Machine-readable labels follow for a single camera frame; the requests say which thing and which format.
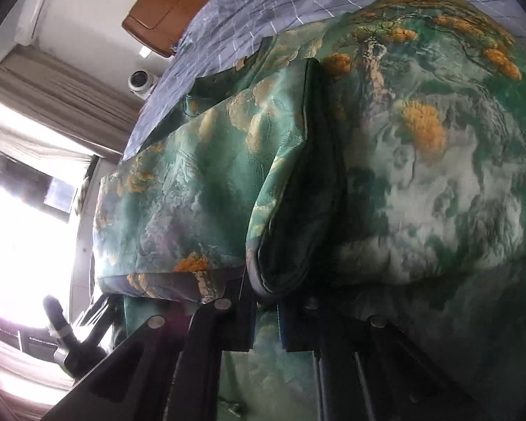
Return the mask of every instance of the bright window light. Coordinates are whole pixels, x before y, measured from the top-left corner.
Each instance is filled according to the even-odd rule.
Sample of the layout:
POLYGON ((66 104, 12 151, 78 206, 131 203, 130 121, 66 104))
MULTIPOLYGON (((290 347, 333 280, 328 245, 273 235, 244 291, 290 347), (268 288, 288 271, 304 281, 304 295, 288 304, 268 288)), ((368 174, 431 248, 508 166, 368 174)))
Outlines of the bright window light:
POLYGON ((75 241, 65 222, 0 188, 0 317, 45 327, 43 297, 66 306, 75 241))
POLYGON ((148 47, 146 46, 142 46, 142 49, 140 49, 140 56, 142 58, 146 58, 147 56, 149 56, 150 54, 152 53, 152 49, 149 49, 148 47))

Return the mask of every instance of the metal screw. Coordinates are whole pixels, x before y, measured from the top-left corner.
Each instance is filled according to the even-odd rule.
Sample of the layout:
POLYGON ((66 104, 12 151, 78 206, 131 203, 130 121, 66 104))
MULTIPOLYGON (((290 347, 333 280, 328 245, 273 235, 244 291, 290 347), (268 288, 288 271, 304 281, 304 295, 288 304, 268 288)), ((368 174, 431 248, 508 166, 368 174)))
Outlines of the metal screw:
POLYGON ((387 320, 382 315, 374 315, 370 318, 370 324, 375 328, 385 328, 387 325, 387 320))
POLYGON ((148 320, 148 326, 151 329, 161 328, 165 323, 166 323, 166 320, 164 319, 163 316, 160 316, 160 315, 153 316, 152 318, 148 320))
POLYGON ((304 303, 304 307, 308 310, 316 310, 320 306, 320 301, 318 298, 311 297, 306 299, 306 302, 304 303))
POLYGON ((214 301, 214 308, 218 310, 228 310, 231 307, 230 299, 220 298, 214 301))

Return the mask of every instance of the green patterned fabric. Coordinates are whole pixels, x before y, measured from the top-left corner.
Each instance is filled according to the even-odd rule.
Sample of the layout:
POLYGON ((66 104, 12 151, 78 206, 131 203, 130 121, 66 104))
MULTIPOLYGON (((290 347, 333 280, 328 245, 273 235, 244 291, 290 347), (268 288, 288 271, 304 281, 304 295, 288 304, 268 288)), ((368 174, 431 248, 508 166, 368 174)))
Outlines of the green patterned fabric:
MULTIPOLYGON (((104 290, 187 297, 168 274, 196 274, 206 287, 246 257, 263 288, 292 289, 292 268, 299 283, 300 261, 313 255, 308 236, 327 231, 310 274, 358 286, 339 300, 346 312, 388 315, 495 418, 526 402, 526 48, 486 14, 464 0, 377 0, 280 33, 244 64, 197 80, 148 143, 102 184, 104 290), (303 211, 307 234, 266 273, 266 232, 295 207, 278 198, 304 147, 330 137, 308 137, 297 114, 309 58, 326 77, 326 120, 342 152, 330 169, 344 172, 345 193, 325 229, 327 220, 310 223, 323 215, 319 188, 297 190, 296 219, 275 230, 296 235, 303 211)), ((320 153, 311 165, 323 185, 320 153)))

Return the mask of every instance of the curtain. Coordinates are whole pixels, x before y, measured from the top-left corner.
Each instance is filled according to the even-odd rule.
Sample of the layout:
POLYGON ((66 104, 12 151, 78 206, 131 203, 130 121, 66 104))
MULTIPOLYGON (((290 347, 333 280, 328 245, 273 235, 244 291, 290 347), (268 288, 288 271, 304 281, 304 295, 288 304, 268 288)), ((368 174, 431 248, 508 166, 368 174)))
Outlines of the curtain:
POLYGON ((0 128, 0 150, 51 177, 70 185, 82 185, 91 156, 0 128))
POLYGON ((140 104, 29 46, 0 63, 0 102, 117 162, 140 104))
POLYGON ((18 419, 41 419, 72 385, 73 380, 58 365, 0 341, 0 399, 18 419))

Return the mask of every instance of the brown leather furniture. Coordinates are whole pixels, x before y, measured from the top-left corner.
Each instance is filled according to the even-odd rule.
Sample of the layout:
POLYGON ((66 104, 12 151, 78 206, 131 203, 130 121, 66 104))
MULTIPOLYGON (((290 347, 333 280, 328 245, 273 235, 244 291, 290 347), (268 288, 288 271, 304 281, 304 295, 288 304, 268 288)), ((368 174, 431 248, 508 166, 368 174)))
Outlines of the brown leather furniture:
POLYGON ((123 28, 154 52, 169 57, 189 22, 209 0, 138 0, 123 28))

